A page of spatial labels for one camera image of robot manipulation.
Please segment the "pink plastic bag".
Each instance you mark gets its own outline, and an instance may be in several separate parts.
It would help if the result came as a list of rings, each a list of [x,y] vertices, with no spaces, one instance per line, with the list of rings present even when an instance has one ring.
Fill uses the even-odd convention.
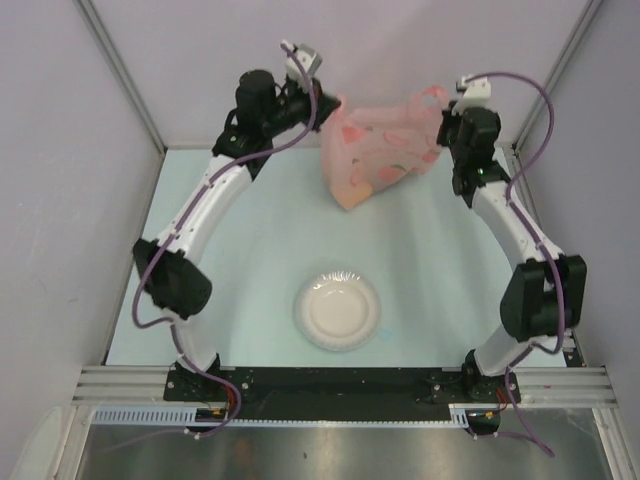
[[[345,210],[415,174],[425,174],[440,156],[437,134],[449,95],[430,86],[399,106],[348,107],[347,99],[321,129],[321,165],[326,186]]]

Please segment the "white paper plate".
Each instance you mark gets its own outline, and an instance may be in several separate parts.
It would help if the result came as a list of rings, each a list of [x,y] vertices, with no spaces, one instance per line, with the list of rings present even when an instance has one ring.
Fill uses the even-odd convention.
[[[293,313],[301,333],[317,347],[345,352],[369,342],[382,314],[379,293],[363,275],[334,270],[309,279],[298,291]]]

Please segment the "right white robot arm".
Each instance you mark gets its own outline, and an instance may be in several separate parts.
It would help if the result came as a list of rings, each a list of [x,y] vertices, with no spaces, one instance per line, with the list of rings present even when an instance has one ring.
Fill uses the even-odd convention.
[[[512,270],[499,305],[500,326],[461,367],[463,393],[488,402],[515,388],[512,368],[538,349],[557,354],[566,331],[578,325],[587,266],[567,255],[536,225],[495,160],[499,115],[452,101],[443,111],[437,142],[452,157],[452,188],[491,230]]]

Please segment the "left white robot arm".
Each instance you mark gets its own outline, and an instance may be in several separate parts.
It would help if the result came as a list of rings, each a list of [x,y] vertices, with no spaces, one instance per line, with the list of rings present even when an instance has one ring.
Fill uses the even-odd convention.
[[[212,369],[218,352],[202,340],[194,320],[213,291],[199,267],[211,236],[267,160],[278,153],[274,138],[299,124],[307,132],[319,131],[341,104],[311,74],[288,74],[278,85],[266,70],[241,75],[235,102],[193,193],[154,239],[140,238],[132,250],[139,275],[131,306],[133,323],[139,329],[168,325],[178,362],[189,371],[185,385],[202,400],[214,397],[221,387],[221,376]]]

